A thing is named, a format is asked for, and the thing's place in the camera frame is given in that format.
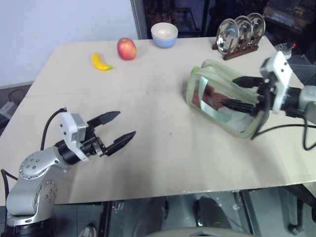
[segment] white bowl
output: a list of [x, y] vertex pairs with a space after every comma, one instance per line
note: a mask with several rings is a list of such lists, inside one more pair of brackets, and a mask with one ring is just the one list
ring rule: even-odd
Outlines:
[[162, 48], [173, 46], [178, 37], [178, 28], [167, 22], [154, 24], [151, 32], [155, 44]]

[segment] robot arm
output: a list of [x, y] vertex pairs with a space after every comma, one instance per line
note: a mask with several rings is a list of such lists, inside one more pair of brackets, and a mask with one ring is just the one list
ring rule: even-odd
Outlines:
[[51, 216], [58, 182], [74, 164], [80, 160], [89, 161], [89, 156], [95, 154], [110, 156], [133, 138], [136, 132], [123, 135], [105, 147], [95, 135], [95, 127], [110, 122], [119, 113], [105, 113], [87, 123], [79, 114], [61, 113], [63, 140], [53, 147], [31, 154], [19, 168], [18, 181], [6, 201], [4, 236], [23, 236], [36, 223], [42, 223]]
[[256, 105], [244, 103], [240, 100], [225, 99], [220, 103], [227, 108], [251, 116], [257, 116], [260, 111], [264, 111], [262, 120], [258, 125], [252, 139], [263, 132], [259, 132], [266, 119], [269, 117], [269, 110], [274, 114], [285, 111], [289, 117], [304, 119], [304, 124], [286, 124], [284, 126], [302, 126], [303, 147], [306, 151], [316, 147], [316, 143], [310, 147], [306, 146], [306, 134], [308, 127], [315, 127], [307, 124], [310, 121], [316, 124], [316, 86], [305, 86], [303, 89], [288, 87], [292, 70], [282, 52], [277, 52], [272, 57], [266, 59], [261, 66], [262, 78], [240, 77], [233, 80], [237, 85], [244, 88], [257, 87], [258, 103]]

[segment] green transparent container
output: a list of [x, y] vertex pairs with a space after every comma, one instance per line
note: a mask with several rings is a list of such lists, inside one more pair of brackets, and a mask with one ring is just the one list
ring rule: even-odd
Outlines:
[[206, 60], [201, 68], [192, 69], [186, 100], [189, 105], [230, 134], [248, 138], [255, 133], [263, 112], [252, 117], [246, 113], [230, 110], [220, 103], [220, 100], [228, 98], [253, 105], [258, 102], [258, 94], [254, 89], [242, 88], [232, 82], [242, 76], [245, 75], [224, 64]]

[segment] white wall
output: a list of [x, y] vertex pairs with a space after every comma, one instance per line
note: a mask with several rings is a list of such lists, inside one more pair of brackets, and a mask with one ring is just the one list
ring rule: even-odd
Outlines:
[[130, 0], [0, 0], [0, 88], [34, 81], [64, 42], [137, 39]]

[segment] black cable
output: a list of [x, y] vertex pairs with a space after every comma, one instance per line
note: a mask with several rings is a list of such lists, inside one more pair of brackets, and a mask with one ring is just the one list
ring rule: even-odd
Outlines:
[[277, 129], [277, 128], [283, 128], [283, 127], [304, 127], [304, 133], [303, 133], [303, 148], [304, 148], [304, 150], [305, 151], [309, 151], [309, 150], [313, 149], [314, 147], [316, 147], [316, 143], [314, 143], [310, 147], [306, 146], [307, 128], [308, 127], [316, 128], [316, 126], [314, 126], [314, 125], [308, 125], [306, 119], [304, 119], [304, 124], [284, 124], [284, 125], [279, 125], [279, 126], [275, 126], [275, 127], [270, 127], [270, 128], [268, 128], [266, 130], [258, 132], [257, 136], [259, 136], [259, 135], [261, 135], [263, 133], [269, 132], [271, 130], [274, 130], [274, 129]]
[[[4, 183], [4, 193], [5, 193], [5, 201], [9, 195], [9, 184], [8, 184], [8, 179], [7, 176], [9, 176], [10, 178], [14, 179], [14, 180], [18, 180], [17, 177], [13, 176], [12, 174], [10, 174], [9, 172], [6, 172], [4, 169], [1, 170], [1, 175], [2, 175], [2, 179], [3, 179], [3, 183]], [[6, 227], [6, 216], [8, 213], [8, 210], [6, 209], [6, 207], [4, 208], [4, 228]]]
[[[279, 125], [279, 126], [270, 127], [270, 128], [268, 128], [266, 130], [258, 132], [257, 136], [259, 136], [259, 135], [261, 135], [263, 133], [269, 132], [271, 130], [277, 129], [277, 128], [283, 128], [283, 127], [304, 127], [304, 126], [305, 126], [304, 124], [284, 124], [284, 125]], [[316, 128], [316, 126], [314, 126], [314, 125], [308, 125], [308, 127]]]
[[310, 147], [306, 146], [306, 139], [307, 139], [307, 128], [311, 127], [310, 125], [307, 124], [307, 120], [306, 118], [304, 119], [304, 132], [303, 132], [303, 148], [305, 151], [310, 151], [311, 149], [313, 149], [314, 147], [316, 147], [316, 142], [314, 144], [312, 144]]
[[45, 145], [45, 139], [46, 139], [46, 133], [47, 133], [47, 130], [48, 130], [48, 126], [50, 124], [50, 122], [53, 120], [53, 118], [58, 115], [59, 113], [62, 113], [62, 112], [67, 112], [67, 109], [66, 108], [61, 108], [59, 110], [57, 110], [56, 112], [54, 112], [50, 117], [49, 119], [47, 120], [46, 124], [45, 124], [45, 127], [44, 127], [44, 131], [43, 131], [43, 136], [41, 138], [41, 144], [40, 144], [40, 150], [44, 150], [44, 145]]

